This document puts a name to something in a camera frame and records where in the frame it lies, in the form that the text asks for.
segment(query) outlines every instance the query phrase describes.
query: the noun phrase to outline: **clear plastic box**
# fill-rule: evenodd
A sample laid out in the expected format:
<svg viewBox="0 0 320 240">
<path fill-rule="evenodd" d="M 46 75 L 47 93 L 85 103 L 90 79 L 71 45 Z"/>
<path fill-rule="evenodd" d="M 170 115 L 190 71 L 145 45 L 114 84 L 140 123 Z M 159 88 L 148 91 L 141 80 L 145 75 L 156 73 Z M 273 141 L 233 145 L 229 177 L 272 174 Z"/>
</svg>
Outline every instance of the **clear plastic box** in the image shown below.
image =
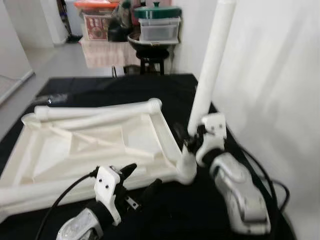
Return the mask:
<svg viewBox="0 0 320 240">
<path fill-rule="evenodd" d="M 162 19 L 139 19 L 140 41 L 178 41 L 180 17 Z"/>
</svg>

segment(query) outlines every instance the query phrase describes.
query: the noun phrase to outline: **tiled floor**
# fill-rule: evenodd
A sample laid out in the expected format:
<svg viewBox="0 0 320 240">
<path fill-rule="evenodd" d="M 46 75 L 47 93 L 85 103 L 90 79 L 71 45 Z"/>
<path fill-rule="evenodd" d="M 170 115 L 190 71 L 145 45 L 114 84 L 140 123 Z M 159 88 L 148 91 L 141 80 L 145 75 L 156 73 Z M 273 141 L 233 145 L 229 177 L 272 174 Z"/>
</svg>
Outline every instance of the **tiled floor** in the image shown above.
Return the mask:
<svg viewBox="0 0 320 240">
<path fill-rule="evenodd" d="M 10 129 L 34 95 L 52 77 L 94 77 L 111 76 L 111 67 L 87 68 L 80 44 L 65 44 L 55 49 L 40 51 L 26 50 L 30 64 L 35 71 L 17 91 L 0 105 L 0 139 Z M 118 76 L 123 75 L 123 68 L 116 68 Z"/>
</svg>

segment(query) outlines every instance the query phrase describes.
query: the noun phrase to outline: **white pvc pipe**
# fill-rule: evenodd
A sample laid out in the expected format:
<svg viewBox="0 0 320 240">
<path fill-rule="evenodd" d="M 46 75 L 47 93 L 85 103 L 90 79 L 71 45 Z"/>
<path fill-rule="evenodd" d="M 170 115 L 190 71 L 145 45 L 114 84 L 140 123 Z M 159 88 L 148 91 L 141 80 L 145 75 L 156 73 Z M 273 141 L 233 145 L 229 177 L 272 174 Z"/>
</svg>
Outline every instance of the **white pvc pipe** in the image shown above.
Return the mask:
<svg viewBox="0 0 320 240">
<path fill-rule="evenodd" d="M 22 184 L 19 186 L 0 188 L 0 208 L 6 205 L 21 203 L 24 201 L 41 198 L 52 194 L 62 193 L 66 187 L 70 186 L 77 179 L 64 179 L 57 181 L 48 181 L 34 184 Z M 81 189 L 94 184 L 93 179 L 86 179 L 74 189 Z"/>
<path fill-rule="evenodd" d="M 197 127 L 201 118 L 209 112 L 235 7 L 236 0 L 219 0 L 216 5 L 208 45 L 188 124 L 188 133 L 190 136 L 194 136 L 197 133 Z M 185 183 L 191 183 L 196 175 L 197 165 L 195 156 L 188 152 L 185 146 L 182 150 L 181 161 L 177 162 L 176 167 L 179 174 L 185 176 Z"/>
<path fill-rule="evenodd" d="M 9 216 L 15 214 L 26 213 L 30 211 L 35 211 L 39 209 L 45 209 L 51 207 L 55 200 L 60 196 L 62 193 L 60 192 L 50 192 L 44 196 L 32 198 L 29 200 L 21 200 L 19 202 L 10 203 L 8 205 L 4 205 L 0 207 L 0 224 Z M 83 189 L 79 189 L 78 191 L 71 191 L 69 192 L 59 203 L 60 205 L 63 204 L 70 204 L 82 200 L 92 199 L 95 197 L 95 191 L 93 184 Z"/>
<path fill-rule="evenodd" d="M 82 118 L 92 115 L 116 112 L 123 109 L 144 105 L 148 102 L 160 101 L 157 98 L 151 98 L 147 102 L 134 102 L 128 104 L 101 106 L 101 107 L 49 107 L 36 106 L 34 108 L 35 117 L 40 121 L 53 121 L 72 118 Z"/>
<path fill-rule="evenodd" d="M 129 118 L 138 114 L 155 114 L 161 111 L 162 103 L 159 99 L 153 98 L 130 108 L 121 108 L 117 111 L 104 112 L 94 116 L 83 117 L 72 120 L 62 120 L 51 122 L 52 126 L 61 129 L 82 129 L 100 124 L 110 123 Z"/>
</svg>

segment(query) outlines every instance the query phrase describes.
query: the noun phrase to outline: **green lid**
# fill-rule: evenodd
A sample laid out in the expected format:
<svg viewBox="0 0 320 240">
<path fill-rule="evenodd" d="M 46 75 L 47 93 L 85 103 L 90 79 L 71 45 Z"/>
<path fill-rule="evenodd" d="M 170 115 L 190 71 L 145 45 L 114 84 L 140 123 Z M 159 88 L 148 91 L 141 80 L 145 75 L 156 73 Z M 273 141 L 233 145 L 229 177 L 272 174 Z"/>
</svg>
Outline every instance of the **green lid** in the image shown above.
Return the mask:
<svg viewBox="0 0 320 240">
<path fill-rule="evenodd" d="M 177 18 L 181 15 L 181 8 L 177 6 L 159 6 L 154 2 L 154 7 L 138 7 L 134 9 L 134 16 L 138 19 L 166 19 Z"/>
</svg>

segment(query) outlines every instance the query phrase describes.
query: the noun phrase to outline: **black stool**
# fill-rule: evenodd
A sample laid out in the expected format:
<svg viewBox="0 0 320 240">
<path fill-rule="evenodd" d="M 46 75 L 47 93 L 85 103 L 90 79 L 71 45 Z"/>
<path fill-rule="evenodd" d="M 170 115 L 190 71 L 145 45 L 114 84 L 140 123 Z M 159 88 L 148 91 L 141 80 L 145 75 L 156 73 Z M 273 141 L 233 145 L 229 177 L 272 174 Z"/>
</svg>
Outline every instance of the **black stool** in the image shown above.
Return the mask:
<svg viewBox="0 0 320 240">
<path fill-rule="evenodd" d="M 166 49 L 141 50 L 136 52 L 136 57 L 140 59 L 140 74 L 146 72 L 146 64 L 160 64 L 160 74 L 165 75 L 164 60 L 169 57 L 169 52 Z"/>
</svg>

